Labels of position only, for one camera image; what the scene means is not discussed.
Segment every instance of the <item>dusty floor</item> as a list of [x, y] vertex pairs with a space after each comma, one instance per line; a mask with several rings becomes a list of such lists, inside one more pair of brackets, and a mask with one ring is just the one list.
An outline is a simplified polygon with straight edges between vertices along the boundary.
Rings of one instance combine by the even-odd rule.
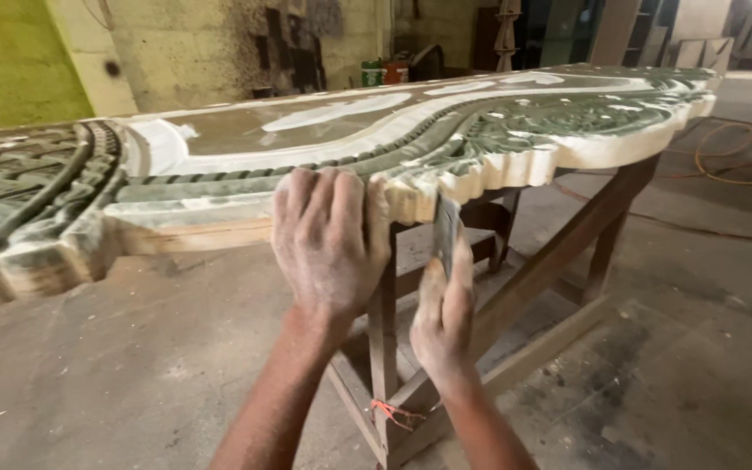
[[[714, 127], [705, 122], [675, 146], [692, 148]], [[670, 154], [658, 171], [693, 169]], [[560, 182], [592, 195], [606, 180]], [[535, 252], [580, 206], [549, 187], [528, 190], [512, 245]], [[633, 210], [752, 234], [752, 187], [657, 179]], [[404, 269], [423, 260], [427, 243], [424, 230], [402, 238]], [[481, 274], [481, 290], [513, 271]], [[752, 468], [752, 242], [632, 218], [610, 290], [611, 320], [497, 400], [539, 465]], [[0, 469], [203, 468], [289, 302], [264, 245], [124, 258], [103, 282], [0, 307]], [[401, 306], [407, 323], [413, 299]], [[572, 311], [544, 294], [484, 364]], [[375, 465], [325, 379], [296, 468]], [[406, 467], [467, 466], [447, 439]]]

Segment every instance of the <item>hand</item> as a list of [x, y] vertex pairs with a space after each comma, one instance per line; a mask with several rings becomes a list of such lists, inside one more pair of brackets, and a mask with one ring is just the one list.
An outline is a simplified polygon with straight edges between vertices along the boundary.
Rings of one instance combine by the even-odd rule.
[[295, 168], [274, 196], [272, 248], [294, 291], [295, 309], [340, 339], [363, 312], [390, 258], [382, 182], [371, 181], [367, 193], [365, 209], [364, 184], [354, 173]]
[[472, 292], [474, 257], [460, 224], [454, 244], [451, 280], [443, 263], [432, 259], [420, 283], [420, 305], [411, 326], [411, 346], [443, 395], [455, 379], [475, 370], [469, 340], [475, 295]]

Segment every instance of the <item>forearm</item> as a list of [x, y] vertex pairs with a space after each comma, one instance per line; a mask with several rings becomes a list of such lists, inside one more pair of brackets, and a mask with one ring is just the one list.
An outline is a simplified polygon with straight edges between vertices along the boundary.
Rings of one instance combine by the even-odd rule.
[[335, 350], [330, 332], [291, 309], [260, 377], [216, 451], [211, 470], [289, 468], [309, 406]]
[[440, 384], [454, 431], [473, 470], [535, 470], [527, 449], [486, 396], [474, 366]]

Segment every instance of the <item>orange extension cord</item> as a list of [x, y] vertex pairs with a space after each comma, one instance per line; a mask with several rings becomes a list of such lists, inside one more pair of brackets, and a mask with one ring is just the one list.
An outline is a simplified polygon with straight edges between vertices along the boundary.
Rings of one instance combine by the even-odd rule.
[[[748, 137], [745, 139], [745, 143], [740, 145], [738, 148], [732, 150], [732, 151], [726, 151], [723, 153], [704, 153], [702, 150], [704, 149], [705, 144], [709, 140], [710, 137], [713, 135], [719, 133], [720, 131], [724, 129], [728, 129], [731, 127], [741, 127], [748, 130]], [[698, 146], [696, 147], [695, 151], [678, 151], [678, 150], [672, 150], [667, 149], [667, 151], [672, 151], [675, 153], [684, 153], [688, 155], [693, 155], [695, 157], [695, 165], [698, 167], [699, 172], [698, 173], [689, 173], [685, 175], [657, 175], [656, 178], [692, 178], [692, 177], [699, 177], [699, 176], [706, 176], [712, 180], [720, 181], [728, 184], [735, 184], [735, 185], [744, 185], [744, 186], [752, 186], [752, 181], [739, 181], [739, 180], [730, 180], [726, 178], [722, 178], [720, 176], [716, 176], [704, 166], [704, 158], [708, 156], [731, 156], [735, 155], [737, 153], [740, 153], [744, 150], [746, 150], [750, 145], [752, 144], [752, 124], [748, 123], [741, 123], [741, 122], [729, 122], [727, 124], [722, 124], [716, 129], [713, 129], [712, 131], [708, 132], [704, 138], [701, 139], [701, 141], [698, 143]], [[716, 173], [721, 174], [725, 171], [735, 170], [738, 168], [745, 168], [747, 166], [752, 166], [752, 162], [749, 163], [742, 163], [739, 165], [733, 165], [733, 166], [727, 166], [725, 168], [719, 168], [715, 170]], [[611, 176], [610, 173], [597, 173], [592, 171], [580, 171], [577, 174], [584, 174], [584, 175], [598, 175], [598, 176]], [[578, 201], [582, 202], [588, 202], [591, 198], [586, 198], [585, 196], [582, 196], [581, 194], [573, 191], [572, 189], [568, 187], [563, 187], [559, 183], [553, 182], [552, 187], [555, 187], [559, 192], [562, 194], [569, 196], [570, 198], [574, 198]], [[683, 232], [691, 232], [696, 233], [698, 235], [706, 235], [706, 236], [712, 236], [712, 237], [719, 237], [719, 238], [727, 238], [731, 240], [741, 240], [741, 241], [747, 241], [752, 242], [752, 236], [750, 235], [739, 235], [736, 233], [726, 233], [726, 232], [719, 232], [716, 230], [710, 230], [707, 228], [696, 228], [696, 227], [688, 227], [685, 225], [681, 225], [675, 222], [666, 221], [663, 219], [655, 218], [653, 216], [649, 216], [646, 214], [640, 214], [636, 212], [629, 212], [628, 215], [630, 217], [634, 218], [641, 218], [643, 220], [648, 220], [650, 222], [655, 222], [657, 224], [663, 225], [665, 227], [673, 228], [676, 230], [680, 230]]]

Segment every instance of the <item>metal tool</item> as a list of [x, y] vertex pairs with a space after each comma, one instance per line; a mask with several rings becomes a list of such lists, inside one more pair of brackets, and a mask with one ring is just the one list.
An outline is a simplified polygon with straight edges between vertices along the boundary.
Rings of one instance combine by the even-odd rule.
[[433, 217], [433, 255], [443, 263], [447, 279], [451, 279], [452, 254], [459, 225], [460, 204], [439, 193]]

